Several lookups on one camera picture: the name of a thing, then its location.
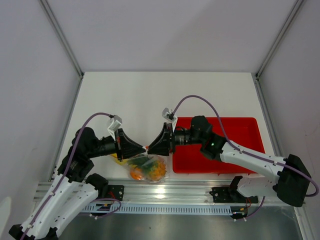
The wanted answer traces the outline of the yellow toy lemon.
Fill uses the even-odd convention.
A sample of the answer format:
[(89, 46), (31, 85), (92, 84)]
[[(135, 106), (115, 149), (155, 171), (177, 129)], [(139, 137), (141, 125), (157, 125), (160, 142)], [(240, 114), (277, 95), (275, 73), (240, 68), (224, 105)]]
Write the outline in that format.
[(110, 156), (113, 158), (113, 160), (114, 160), (117, 164), (120, 164), (120, 163), (121, 163), (121, 162), (118, 160), (118, 157), (117, 157), (116, 154), (111, 154)]

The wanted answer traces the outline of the clear zip top bag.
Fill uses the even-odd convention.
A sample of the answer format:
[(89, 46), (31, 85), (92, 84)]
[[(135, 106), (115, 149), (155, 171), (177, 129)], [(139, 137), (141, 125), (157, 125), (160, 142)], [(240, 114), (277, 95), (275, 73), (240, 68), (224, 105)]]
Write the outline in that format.
[(130, 177), (137, 181), (146, 181), (157, 183), (167, 177), (167, 161), (159, 155), (148, 154), (148, 146), (143, 147), (144, 153), (135, 155), (131, 158), (118, 160), (117, 154), (111, 154), (113, 160), (120, 166), (124, 167)]

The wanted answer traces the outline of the toy pineapple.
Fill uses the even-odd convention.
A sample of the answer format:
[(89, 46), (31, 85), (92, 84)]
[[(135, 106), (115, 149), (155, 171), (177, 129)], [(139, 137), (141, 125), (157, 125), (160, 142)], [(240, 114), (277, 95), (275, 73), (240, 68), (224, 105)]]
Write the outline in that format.
[(144, 181), (159, 182), (167, 174), (166, 161), (157, 155), (137, 155), (127, 161), (131, 171), (141, 172)]

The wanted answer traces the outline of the toy orange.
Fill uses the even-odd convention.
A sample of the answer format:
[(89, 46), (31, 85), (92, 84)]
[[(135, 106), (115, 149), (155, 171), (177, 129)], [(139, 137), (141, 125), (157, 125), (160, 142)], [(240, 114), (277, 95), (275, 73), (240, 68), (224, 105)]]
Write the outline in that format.
[(141, 181), (141, 180), (144, 180), (144, 176), (141, 172), (139, 171), (131, 171), (130, 172), (130, 176), (134, 179), (134, 180), (138, 180), (138, 181)]

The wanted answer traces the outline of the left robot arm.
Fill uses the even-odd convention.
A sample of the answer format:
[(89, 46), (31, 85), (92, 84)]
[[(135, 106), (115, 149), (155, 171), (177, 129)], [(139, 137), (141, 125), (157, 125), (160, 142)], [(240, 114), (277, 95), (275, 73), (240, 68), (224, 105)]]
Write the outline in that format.
[(117, 132), (116, 138), (98, 139), (92, 128), (79, 129), (48, 192), (27, 220), (10, 228), (9, 235), (15, 240), (57, 240), (85, 206), (107, 200), (109, 182), (97, 173), (89, 174), (92, 159), (116, 154), (123, 160), (146, 152), (122, 129)]

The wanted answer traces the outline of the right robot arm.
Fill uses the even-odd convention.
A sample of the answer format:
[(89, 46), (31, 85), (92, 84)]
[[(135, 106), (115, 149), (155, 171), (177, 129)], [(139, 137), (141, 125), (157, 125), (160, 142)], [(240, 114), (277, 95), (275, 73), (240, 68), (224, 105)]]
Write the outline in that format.
[(307, 197), (311, 175), (302, 160), (293, 154), (288, 157), (272, 156), (246, 148), (213, 132), (213, 126), (203, 115), (191, 119), (190, 128), (176, 130), (164, 123), (158, 137), (149, 145), (148, 154), (169, 156), (177, 146), (200, 144), (200, 152), (210, 160), (217, 160), (251, 170), (261, 177), (249, 180), (235, 177), (228, 189), (234, 202), (255, 196), (277, 196), (282, 202), (301, 207)]

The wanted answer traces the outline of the red plastic tray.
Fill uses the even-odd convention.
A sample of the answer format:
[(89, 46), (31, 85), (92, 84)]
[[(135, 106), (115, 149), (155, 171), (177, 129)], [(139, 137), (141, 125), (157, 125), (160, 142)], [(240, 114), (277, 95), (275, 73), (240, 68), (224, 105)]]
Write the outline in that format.
[(177, 124), (189, 130), (209, 130), (200, 143), (176, 147), (172, 156), (175, 173), (272, 174), (255, 118), (180, 117)]

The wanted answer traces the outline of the aluminium mounting rail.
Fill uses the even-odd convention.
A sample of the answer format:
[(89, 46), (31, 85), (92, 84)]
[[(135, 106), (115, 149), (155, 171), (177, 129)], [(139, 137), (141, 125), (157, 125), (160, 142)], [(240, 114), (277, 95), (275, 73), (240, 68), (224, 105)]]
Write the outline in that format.
[(129, 178), (109, 178), (110, 185), (123, 185), (123, 203), (160, 205), (212, 204), (213, 187), (226, 187), (230, 179), (169, 179), (149, 183)]

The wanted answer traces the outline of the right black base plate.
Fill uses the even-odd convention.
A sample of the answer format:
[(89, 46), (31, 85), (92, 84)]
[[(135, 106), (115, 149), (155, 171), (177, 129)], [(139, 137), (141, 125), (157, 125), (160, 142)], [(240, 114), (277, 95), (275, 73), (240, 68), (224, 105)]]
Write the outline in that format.
[(257, 196), (245, 197), (234, 189), (227, 186), (212, 187), (209, 194), (213, 198), (214, 203), (224, 204), (257, 204), (259, 199)]

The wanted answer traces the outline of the left aluminium corner post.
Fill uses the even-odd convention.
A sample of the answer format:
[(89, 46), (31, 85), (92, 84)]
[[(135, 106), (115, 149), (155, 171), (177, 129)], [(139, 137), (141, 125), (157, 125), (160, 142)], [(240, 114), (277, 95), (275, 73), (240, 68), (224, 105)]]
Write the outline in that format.
[(80, 77), (80, 79), (83, 78), (84, 72), (82, 71), (80, 64), (64, 34), (64, 31), (61, 27), (61, 25), (58, 22), (58, 19), (52, 10), (50, 3), (48, 0), (38, 0), (39, 5), (41, 6), (49, 24), (51, 25), (61, 47), (63, 48), (68, 60), (70, 61), (73, 69), (75, 70), (76, 74)]

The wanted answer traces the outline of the aluminium corner post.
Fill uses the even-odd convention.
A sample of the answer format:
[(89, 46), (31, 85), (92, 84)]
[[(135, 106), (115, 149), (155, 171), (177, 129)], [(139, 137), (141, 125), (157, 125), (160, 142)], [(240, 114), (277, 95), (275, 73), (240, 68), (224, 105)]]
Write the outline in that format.
[(271, 63), (273, 57), (277, 53), (279, 47), (287, 36), (290, 28), (293, 26), (296, 18), (301, 12), (306, 0), (295, 0), (292, 8), (290, 9), (287, 17), (285, 18), (283, 24), (281, 25), (278, 34), (276, 35), (274, 41), (272, 42), (270, 48), (268, 49), (262, 63), (260, 64), (257, 72), (255, 73), (255, 78), (259, 81), (263, 73), (267, 69), (268, 65)]
[(39, 5), (41, 6), (49, 24), (51, 25), (61, 47), (63, 48), (68, 60), (70, 61), (73, 69), (75, 70), (76, 74), (80, 77), (80, 79), (83, 78), (84, 72), (82, 71), (80, 64), (64, 34), (64, 31), (61, 27), (61, 25), (58, 22), (58, 19), (52, 10), (50, 3), (48, 0), (38, 0)]

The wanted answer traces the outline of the right aluminium corner post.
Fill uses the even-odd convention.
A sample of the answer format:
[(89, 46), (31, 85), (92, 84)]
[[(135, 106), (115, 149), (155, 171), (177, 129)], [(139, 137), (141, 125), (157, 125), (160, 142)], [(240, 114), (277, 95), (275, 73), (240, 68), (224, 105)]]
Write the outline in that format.
[(260, 64), (257, 72), (255, 73), (255, 78), (259, 81), (263, 73), (267, 69), (268, 65), (271, 63), (273, 57), (277, 53), (279, 47), (287, 36), (290, 28), (293, 26), (296, 18), (301, 12), (306, 0), (295, 0), (292, 8), (290, 9), (287, 17), (285, 18), (283, 24), (281, 25), (278, 34), (276, 35), (274, 41), (272, 42), (270, 48), (268, 49), (262, 63)]

